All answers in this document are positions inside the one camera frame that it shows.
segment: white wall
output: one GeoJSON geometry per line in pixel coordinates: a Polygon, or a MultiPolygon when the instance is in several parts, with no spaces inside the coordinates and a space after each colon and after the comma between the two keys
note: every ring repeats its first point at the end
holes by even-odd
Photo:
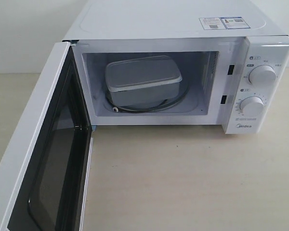
{"type": "MultiPolygon", "coordinates": [[[[252,0],[289,33],[289,0],[252,0]]],[[[0,73],[38,73],[86,0],[0,0],[0,73]]]]}

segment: microwave top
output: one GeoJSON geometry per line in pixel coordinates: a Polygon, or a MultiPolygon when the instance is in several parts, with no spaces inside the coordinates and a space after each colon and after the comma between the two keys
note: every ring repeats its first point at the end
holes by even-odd
{"type": "Polygon", "coordinates": [[[282,35],[249,0],[89,0],[63,40],[282,35]]]}

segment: control panel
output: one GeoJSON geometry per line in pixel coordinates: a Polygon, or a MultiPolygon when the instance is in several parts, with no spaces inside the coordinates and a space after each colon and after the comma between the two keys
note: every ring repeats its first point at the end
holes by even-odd
{"type": "Polygon", "coordinates": [[[288,36],[247,37],[248,46],[226,133],[259,131],[289,58],[288,36]]]}

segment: label sticker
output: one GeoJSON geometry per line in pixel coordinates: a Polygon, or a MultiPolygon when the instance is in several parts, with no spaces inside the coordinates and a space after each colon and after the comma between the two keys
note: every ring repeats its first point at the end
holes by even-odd
{"type": "Polygon", "coordinates": [[[250,26],[242,17],[222,17],[220,18],[227,29],[248,29],[250,26]]]}
{"type": "Polygon", "coordinates": [[[225,30],[226,27],[220,18],[199,18],[205,30],[225,30]]]}

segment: container lid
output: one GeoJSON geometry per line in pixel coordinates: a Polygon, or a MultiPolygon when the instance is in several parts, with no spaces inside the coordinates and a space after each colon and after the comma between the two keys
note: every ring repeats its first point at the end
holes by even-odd
{"type": "Polygon", "coordinates": [[[105,71],[111,92],[177,83],[182,76],[174,60],[166,55],[110,63],[105,71]]]}

